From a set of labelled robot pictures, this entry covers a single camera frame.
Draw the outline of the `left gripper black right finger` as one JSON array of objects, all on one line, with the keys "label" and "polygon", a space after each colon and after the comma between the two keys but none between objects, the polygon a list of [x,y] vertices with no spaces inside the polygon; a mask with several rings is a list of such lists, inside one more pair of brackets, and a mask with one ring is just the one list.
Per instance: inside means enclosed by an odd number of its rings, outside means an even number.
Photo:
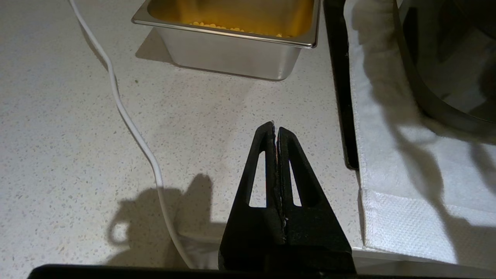
[{"label": "left gripper black right finger", "polygon": [[278,133],[285,245],[303,270],[355,271],[351,246],[296,135]]}]

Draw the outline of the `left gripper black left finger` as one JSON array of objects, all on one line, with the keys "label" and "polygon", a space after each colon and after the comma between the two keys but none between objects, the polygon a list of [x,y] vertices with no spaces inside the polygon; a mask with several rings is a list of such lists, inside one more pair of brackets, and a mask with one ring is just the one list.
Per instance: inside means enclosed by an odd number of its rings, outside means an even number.
[{"label": "left gripper black left finger", "polygon": [[[265,153],[265,207],[250,206],[259,154]],[[220,270],[264,271],[284,244],[275,127],[266,122],[255,131],[218,253]]]}]

